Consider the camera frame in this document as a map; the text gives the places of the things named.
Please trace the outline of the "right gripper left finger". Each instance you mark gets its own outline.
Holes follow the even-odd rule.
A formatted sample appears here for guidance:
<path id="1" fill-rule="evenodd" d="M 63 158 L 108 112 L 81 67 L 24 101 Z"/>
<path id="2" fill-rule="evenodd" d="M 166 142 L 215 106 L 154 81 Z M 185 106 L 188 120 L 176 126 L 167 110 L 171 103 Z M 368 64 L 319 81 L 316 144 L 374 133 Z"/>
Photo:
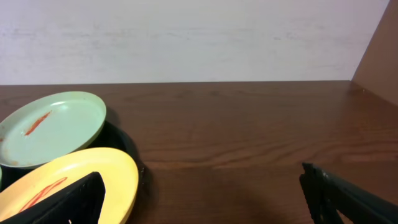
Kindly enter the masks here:
<path id="1" fill-rule="evenodd" d="M 92 172 L 2 224 L 97 224 L 106 189 L 99 172 Z"/>

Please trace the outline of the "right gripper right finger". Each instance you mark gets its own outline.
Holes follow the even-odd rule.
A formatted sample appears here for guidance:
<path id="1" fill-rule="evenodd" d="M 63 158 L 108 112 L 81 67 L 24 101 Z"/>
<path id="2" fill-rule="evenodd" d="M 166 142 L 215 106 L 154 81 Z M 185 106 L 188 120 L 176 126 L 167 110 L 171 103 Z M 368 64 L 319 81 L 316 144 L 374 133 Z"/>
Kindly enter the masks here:
<path id="1" fill-rule="evenodd" d="M 314 224 L 342 223 L 343 214 L 353 223 L 397 223 L 397 205 L 311 164 L 302 164 L 299 177 Z"/>

